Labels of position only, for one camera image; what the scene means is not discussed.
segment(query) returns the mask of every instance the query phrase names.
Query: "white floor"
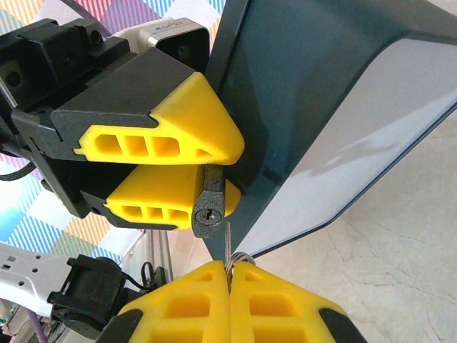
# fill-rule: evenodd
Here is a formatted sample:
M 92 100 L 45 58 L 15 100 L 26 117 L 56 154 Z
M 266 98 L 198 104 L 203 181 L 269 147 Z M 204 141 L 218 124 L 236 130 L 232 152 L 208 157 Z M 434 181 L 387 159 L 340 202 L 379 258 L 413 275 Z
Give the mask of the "white floor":
M 457 114 L 340 219 L 257 260 L 340 304 L 369 342 L 457 342 Z M 174 274 L 210 260 L 173 233 Z

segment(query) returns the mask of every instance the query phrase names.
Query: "colorful checkered backdrop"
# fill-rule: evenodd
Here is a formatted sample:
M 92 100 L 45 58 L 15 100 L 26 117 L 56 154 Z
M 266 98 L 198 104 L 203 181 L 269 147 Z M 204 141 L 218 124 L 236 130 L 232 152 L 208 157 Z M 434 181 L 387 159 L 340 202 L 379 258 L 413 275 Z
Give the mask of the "colorful checkered backdrop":
M 206 26 L 212 43 L 224 4 L 225 0 L 0 0 L 0 34 L 42 18 L 65 24 L 93 17 L 113 34 L 163 16 L 185 16 Z M 0 174 L 26 163 L 0 154 Z M 34 171 L 15 182 L 0 182 L 0 241 L 45 254 L 105 256 L 119 263 L 139 238 L 138 231 L 112 227 L 95 214 L 82 220 L 71 216 L 40 180 Z

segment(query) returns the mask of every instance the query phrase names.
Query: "patterned wall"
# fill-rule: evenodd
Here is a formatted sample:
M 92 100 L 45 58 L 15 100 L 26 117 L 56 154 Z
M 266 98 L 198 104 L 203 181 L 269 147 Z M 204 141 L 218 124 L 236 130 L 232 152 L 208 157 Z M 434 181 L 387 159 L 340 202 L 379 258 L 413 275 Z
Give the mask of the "patterned wall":
M 185 16 L 206 26 L 214 41 L 224 4 L 225 0 L 0 0 L 0 34 L 46 17 L 64 24 L 80 15 L 92 16 L 115 33 L 163 16 Z M 0 154 L 0 174 L 26 163 Z M 84 220 L 71 216 L 40 180 L 34 171 L 15 182 L 0 182 L 0 241 L 41 253 L 106 256 L 119 263 L 139 238 L 138 231 L 112 227 L 95 214 Z

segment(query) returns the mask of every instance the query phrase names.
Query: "purple cable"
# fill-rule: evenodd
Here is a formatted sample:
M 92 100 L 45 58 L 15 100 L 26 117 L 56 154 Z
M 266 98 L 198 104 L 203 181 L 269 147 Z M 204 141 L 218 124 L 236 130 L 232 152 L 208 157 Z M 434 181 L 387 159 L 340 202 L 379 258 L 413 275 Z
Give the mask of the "purple cable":
M 27 309 L 27 313 L 29 314 L 31 325 L 35 329 L 36 337 L 38 338 L 39 343 L 48 343 L 48 339 L 44 336 L 43 328 L 40 325 L 40 322 L 38 321 L 38 317 L 36 316 L 36 313 L 31 311 L 30 309 Z

